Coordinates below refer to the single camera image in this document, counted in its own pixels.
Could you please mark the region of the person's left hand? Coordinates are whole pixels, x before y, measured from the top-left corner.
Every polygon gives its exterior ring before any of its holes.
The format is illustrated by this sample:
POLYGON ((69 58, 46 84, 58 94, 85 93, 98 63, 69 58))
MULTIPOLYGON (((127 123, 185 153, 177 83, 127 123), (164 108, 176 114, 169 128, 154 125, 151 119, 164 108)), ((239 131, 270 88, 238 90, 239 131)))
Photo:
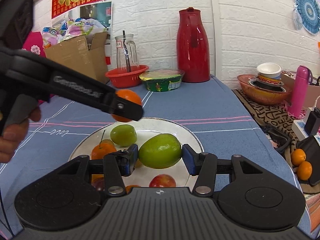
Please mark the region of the person's left hand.
POLYGON ((41 110, 37 107, 22 123, 12 124, 3 131, 0 143, 1 163, 8 163, 13 158, 19 144, 25 139, 25 136, 28 133, 29 120, 38 122, 40 119, 41 110))

